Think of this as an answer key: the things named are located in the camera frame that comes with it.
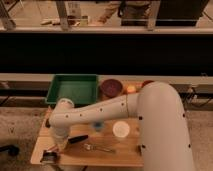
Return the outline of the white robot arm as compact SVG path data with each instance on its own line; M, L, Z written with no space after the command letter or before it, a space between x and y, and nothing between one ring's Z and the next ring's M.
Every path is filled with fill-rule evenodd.
M143 171L195 171L184 106L178 92L164 82L151 82L139 92L75 108L57 102L49 122L55 143L63 147L75 124L135 117Z

